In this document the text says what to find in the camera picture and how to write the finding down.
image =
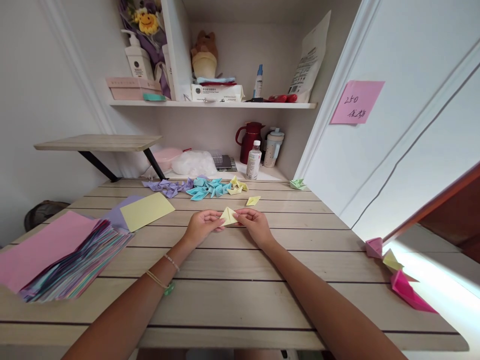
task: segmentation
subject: black metal bracket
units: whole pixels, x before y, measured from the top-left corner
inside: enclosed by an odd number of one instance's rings
[[[164,180],[164,179],[168,180],[165,177],[164,173],[162,172],[162,169],[160,168],[159,163],[157,162],[157,160],[155,160],[154,155],[152,154],[152,151],[148,148],[143,150],[143,153],[145,154],[146,158],[150,162],[150,165],[153,167],[153,169],[155,170],[160,180]]]
[[[90,151],[79,151],[79,153],[87,159],[94,167],[102,172],[107,178],[110,179],[112,183],[116,183],[121,177],[115,176],[113,172],[109,170],[95,155],[93,155]]]

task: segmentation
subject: pink box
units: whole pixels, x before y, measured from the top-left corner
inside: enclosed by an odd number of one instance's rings
[[[107,77],[115,100],[143,100],[143,94],[162,94],[160,83],[140,77]]]

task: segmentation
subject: pink paper boat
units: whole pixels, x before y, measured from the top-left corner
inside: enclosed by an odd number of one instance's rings
[[[412,308],[428,313],[438,314],[425,300],[423,300],[409,284],[407,277],[402,270],[399,270],[391,277],[391,288]]]
[[[365,242],[366,255],[369,258],[382,259],[382,249],[384,243],[381,237],[376,237]]]

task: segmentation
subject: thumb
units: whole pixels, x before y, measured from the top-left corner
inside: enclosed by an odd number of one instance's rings
[[[209,225],[209,230],[210,231],[213,231],[215,230],[216,228],[219,228],[222,226],[222,224],[225,222],[225,219],[217,219],[215,221],[213,221],[210,225]]]
[[[233,217],[234,217],[240,224],[245,225],[245,226],[248,226],[248,225],[250,225],[251,223],[253,223],[253,221],[248,220],[245,215],[240,215],[239,213],[236,213],[236,212],[233,214]]]

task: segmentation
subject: pink container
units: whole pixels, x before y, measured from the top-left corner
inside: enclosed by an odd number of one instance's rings
[[[153,157],[160,165],[163,172],[167,172],[172,168],[172,161],[183,153],[182,150],[174,147],[167,147],[153,153]]]
[[[140,77],[107,77],[106,83],[115,100],[143,100],[143,94],[162,95],[159,82]]]

